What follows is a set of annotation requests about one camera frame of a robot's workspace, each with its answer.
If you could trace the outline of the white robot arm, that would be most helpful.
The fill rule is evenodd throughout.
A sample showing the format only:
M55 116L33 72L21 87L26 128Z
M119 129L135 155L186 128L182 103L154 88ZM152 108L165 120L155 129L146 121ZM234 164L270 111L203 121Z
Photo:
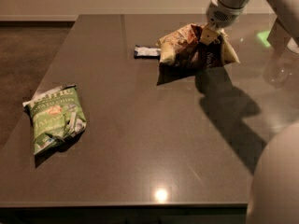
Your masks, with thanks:
M212 30L232 25L249 0L210 0ZM299 0L266 0L276 14L268 42L273 55L263 78L278 89L266 117L277 134L265 146L249 193L246 224L299 224L298 40Z

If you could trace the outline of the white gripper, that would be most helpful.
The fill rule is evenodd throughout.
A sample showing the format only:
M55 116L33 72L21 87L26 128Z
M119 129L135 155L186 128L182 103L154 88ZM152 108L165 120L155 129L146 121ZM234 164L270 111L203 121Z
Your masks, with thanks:
M241 0L210 0L206 10L207 24L202 26L199 42L208 46L217 39L220 31L223 38L229 40L223 28L232 25L243 10Z

